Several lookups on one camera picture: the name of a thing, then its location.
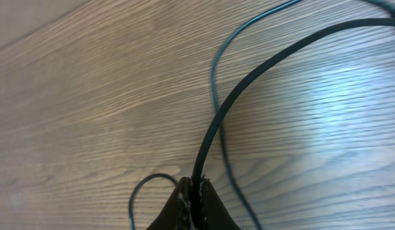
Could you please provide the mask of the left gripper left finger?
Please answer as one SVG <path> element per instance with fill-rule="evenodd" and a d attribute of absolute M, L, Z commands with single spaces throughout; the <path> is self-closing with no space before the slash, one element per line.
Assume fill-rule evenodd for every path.
<path fill-rule="evenodd" d="M 190 178 L 182 177 L 169 196 L 157 218 L 147 230 L 189 230 L 190 216 Z"/>

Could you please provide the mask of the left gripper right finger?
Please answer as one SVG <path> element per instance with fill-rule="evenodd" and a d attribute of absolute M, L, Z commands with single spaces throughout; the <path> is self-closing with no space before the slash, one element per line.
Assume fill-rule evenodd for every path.
<path fill-rule="evenodd" d="M 204 179 L 201 182 L 199 195 L 201 228 L 203 230 L 240 230 L 209 179 Z"/>

